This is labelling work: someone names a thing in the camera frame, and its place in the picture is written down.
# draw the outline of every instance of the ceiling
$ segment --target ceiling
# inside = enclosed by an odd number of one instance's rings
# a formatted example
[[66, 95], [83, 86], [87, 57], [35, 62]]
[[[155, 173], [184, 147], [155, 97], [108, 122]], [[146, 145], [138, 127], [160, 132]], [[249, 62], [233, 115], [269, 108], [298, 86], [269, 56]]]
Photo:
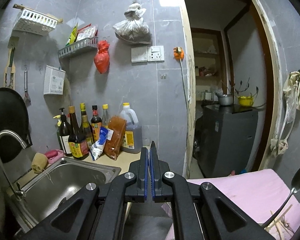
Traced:
[[185, 0], [190, 26], [223, 30], [246, 3], [238, 0]]

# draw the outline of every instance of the white plastic basket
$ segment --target white plastic basket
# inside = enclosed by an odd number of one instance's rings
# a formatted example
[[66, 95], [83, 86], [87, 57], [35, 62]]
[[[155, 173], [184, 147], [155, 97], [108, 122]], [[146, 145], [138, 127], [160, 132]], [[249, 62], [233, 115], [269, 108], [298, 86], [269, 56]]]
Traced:
[[65, 76], [66, 72], [64, 70], [47, 65], [44, 76], [43, 94], [62, 95]]
[[57, 19], [51, 18], [34, 10], [24, 8], [18, 14], [13, 30], [45, 36], [56, 28], [57, 23]]

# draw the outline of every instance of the black appliance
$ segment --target black appliance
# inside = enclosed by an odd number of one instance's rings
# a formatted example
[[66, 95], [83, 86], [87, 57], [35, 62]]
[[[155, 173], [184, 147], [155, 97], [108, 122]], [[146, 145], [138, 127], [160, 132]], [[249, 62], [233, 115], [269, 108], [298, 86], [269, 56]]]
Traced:
[[207, 178], [239, 174], [247, 166], [258, 111], [240, 105], [203, 107], [198, 165]]

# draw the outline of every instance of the pink cushion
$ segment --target pink cushion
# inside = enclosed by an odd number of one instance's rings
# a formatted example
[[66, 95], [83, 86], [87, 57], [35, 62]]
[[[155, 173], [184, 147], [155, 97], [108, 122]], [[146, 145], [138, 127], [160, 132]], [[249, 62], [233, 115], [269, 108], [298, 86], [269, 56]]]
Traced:
[[[258, 223], [263, 223], [271, 217], [270, 210], [275, 212], [290, 192], [283, 180], [271, 169], [231, 177], [188, 179], [187, 181], [198, 185], [205, 181], [211, 182]], [[290, 198], [282, 212], [291, 204], [293, 206], [286, 213], [285, 220], [296, 231], [300, 226], [300, 203], [295, 196]], [[166, 236], [166, 240], [172, 239], [174, 239], [173, 225]]]

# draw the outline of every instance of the gray plastic shelf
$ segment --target gray plastic shelf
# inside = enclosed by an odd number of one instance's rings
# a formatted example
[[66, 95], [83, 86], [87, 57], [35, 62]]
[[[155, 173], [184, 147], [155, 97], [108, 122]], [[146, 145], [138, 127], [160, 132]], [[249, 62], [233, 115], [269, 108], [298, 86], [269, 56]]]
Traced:
[[98, 37], [85, 38], [58, 51], [59, 58], [74, 57], [89, 50], [97, 49]]

